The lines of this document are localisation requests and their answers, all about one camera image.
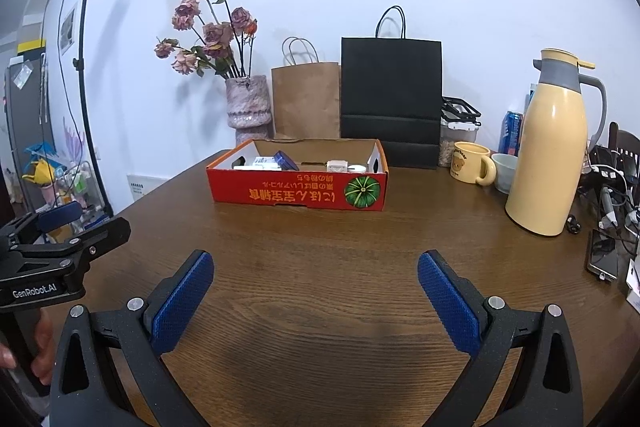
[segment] human hand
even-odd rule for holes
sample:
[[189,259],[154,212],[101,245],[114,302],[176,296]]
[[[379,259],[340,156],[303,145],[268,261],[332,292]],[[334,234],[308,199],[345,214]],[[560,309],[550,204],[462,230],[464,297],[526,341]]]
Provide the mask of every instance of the human hand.
[[[40,351],[31,363],[31,370],[40,379],[42,385],[49,385],[53,375],[56,344],[53,341],[53,322],[44,308],[40,309],[40,320],[36,324],[34,337]],[[11,350],[0,344],[0,367],[15,369],[16,365],[17,362]]]

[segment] brown paper bag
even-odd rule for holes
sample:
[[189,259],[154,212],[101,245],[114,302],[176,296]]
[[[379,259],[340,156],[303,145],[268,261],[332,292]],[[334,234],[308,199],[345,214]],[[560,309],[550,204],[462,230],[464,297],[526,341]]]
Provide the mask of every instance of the brown paper bag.
[[[285,45],[289,41],[289,54]],[[291,45],[308,42],[311,62],[297,64]],[[320,62],[318,53],[306,39],[289,37],[282,43],[282,54],[291,64],[271,70],[273,81],[273,123],[277,136],[289,138],[340,137],[340,66]]]

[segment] thermos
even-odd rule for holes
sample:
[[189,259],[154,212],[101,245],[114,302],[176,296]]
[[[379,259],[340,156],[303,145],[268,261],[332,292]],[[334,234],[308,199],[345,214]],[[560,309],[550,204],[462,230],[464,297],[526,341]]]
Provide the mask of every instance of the thermos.
[[607,95],[602,82],[578,73],[594,64],[556,49],[541,51],[533,65],[540,80],[524,118],[518,167],[505,210],[520,226],[540,235],[558,235],[574,201],[587,148],[587,117],[580,84],[597,87],[602,115],[591,137],[595,147],[607,116]]

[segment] blue gripper pad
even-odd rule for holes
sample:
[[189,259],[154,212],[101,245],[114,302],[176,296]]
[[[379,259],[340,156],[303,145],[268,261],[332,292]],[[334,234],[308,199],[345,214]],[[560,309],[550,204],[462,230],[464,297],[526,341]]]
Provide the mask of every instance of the blue gripper pad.
[[211,254],[195,250],[173,277],[162,280],[149,295],[143,324],[158,357],[177,346],[213,282],[213,273]]
[[481,344],[478,319],[429,253],[418,259],[418,281],[456,349],[476,356]]
[[44,233],[49,233],[80,219],[80,217],[82,217],[82,206],[77,201],[71,201],[71,203],[63,204],[58,208],[39,213],[38,228]]

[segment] soda can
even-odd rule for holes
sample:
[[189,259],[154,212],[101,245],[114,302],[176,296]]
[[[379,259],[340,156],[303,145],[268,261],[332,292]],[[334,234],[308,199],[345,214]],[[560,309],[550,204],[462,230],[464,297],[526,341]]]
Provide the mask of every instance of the soda can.
[[520,151],[520,133],[523,116],[519,112],[507,111],[502,120],[502,135],[498,152],[517,156]]

